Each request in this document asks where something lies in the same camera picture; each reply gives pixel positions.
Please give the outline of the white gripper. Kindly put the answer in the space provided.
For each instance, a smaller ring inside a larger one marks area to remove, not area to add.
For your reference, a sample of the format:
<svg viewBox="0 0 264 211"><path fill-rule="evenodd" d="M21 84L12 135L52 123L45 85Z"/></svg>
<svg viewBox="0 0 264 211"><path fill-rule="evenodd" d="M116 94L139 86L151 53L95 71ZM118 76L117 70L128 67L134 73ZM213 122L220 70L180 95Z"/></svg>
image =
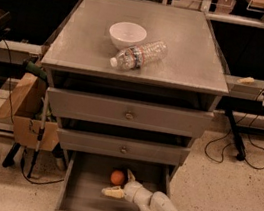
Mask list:
<svg viewBox="0 0 264 211"><path fill-rule="evenodd" d="M127 180L125 187L122 189L119 186L107 187L102 189L102 194L107 197L122 199L130 203L139 204L141 201L140 191L143 189L143 185L135 181L135 176L132 174L130 169L127 170Z"/></svg>

